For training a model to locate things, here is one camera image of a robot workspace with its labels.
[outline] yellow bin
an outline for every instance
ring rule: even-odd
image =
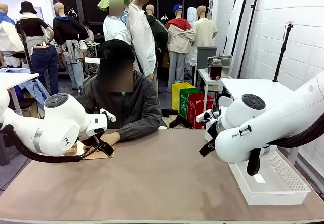
[[[172,84],[172,109],[179,110],[180,89],[194,88],[188,82]]]

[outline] black pole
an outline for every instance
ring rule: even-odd
[[[242,17],[243,17],[244,8],[245,8],[246,3],[247,3],[247,0],[243,0],[241,13],[239,14],[239,20],[238,20],[238,24],[237,24],[237,28],[236,28],[236,33],[235,33],[235,38],[234,38],[234,43],[233,43],[231,55],[234,54],[234,49],[235,49],[235,46],[236,46],[236,40],[237,40],[237,36],[238,36],[238,31],[239,31],[239,27],[241,26]]]
[[[241,65],[240,65],[240,67],[239,67],[238,78],[240,77],[240,75],[241,75],[241,71],[242,71],[243,60],[244,60],[244,55],[245,55],[245,50],[246,50],[246,48],[247,48],[247,44],[248,44],[248,39],[249,39],[250,29],[251,29],[252,20],[253,20],[253,16],[254,16],[254,10],[255,10],[256,5],[257,5],[257,0],[254,0],[253,4],[251,5],[252,13],[251,13],[251,18],[250,18],[250,24],[249,24],[249,29],[248,29],[247,39],[246,39],[246,41],[245,41],[245,45],[244,45],[242,61],[241,61]]]
[[[282,44],[281,53],[280,53],[279,60],[278,60],[278,65],[277,65],[277,69],[275,70],[274,78],[272,80],[273,82],[278,82],[278,75],[279,75],[279,70],[280,70],[281,63],[282,63],[282,58],[284,57],[284,53],[285,53],[285,50],[286,50],[286,44],[287,44],[287,41],[288,41],[289,32],[290,32],[290,30],[292,28],[293,28],[293,25],[292,25],[291,22],[289,22],[288,23],[287,30],[286,30],[286,36],[285,36],[285,39],[284,39],[283,44]]]
[[[25,54],[26,54],[27,63],[28,63],[29,69],[30,69],[30,73],[34,74],[34,70],[32,69],[30,56],[29,56],[29,52],[28,52],[28,47],[27,47],[27,42],[26,42],[26,35],[25,35],[25,32],[24,32],[24,30],[22,28],[21,20],[17,21],[17,25],[18,25],[19,30],[20,30],[20,34],[21,34],[21,38],[22,38],[22,44],[24,45],[24,48],[25,48]]]

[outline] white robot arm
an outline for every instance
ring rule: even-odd
[[[0,131],[12,125],[22,144],[34,153],[60,156],[79,138],[80,141],[107,129],[116,117],[105,110],[87,114],[82,105],[69,94],[55,94],[44,102],[44,119],[23,117],[13,112],[8,92],[0,88]]]
[[[228,108],[221,108],[218,119],[208,119],[212,136],[206,135],[212,140],[200,152],[205,156],[216,149],[228,163],[249,160],[248,172],[254,175],[259,170],[259,156],[276,146],[298,147],[323,135],[323,111],[324,71],[267,111],[261,98],[243,95]]]

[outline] white plastic basket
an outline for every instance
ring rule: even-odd
[[[300,205],[310,192],[308,185],[274,151],[260,158],[257,175],[247,174],[248,162],[229,164],[249,205]]]

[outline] black jacket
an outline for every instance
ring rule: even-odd
[[[146,19],[151,26],[157,47],[162,49],[168,41],[168,30],[155,16],[146,15]]]
[[[86,29],[71,17],[68,17],[68,19],[55,17],[53,20],[53,32],[54,40],[59,45],[64,44],[66,40],[76,39],[80,41],[88,38]]]
[[[161,106],[153,82],[143,74],[134,72],[134,90],[104,92],[97,86],[96,76],[84,85],[77,100],[92,114],[95,107],[105,109],[116,116],[116,122],[108,125],[119,129],[120,140],[133,140],[151,134],[160,127]]]

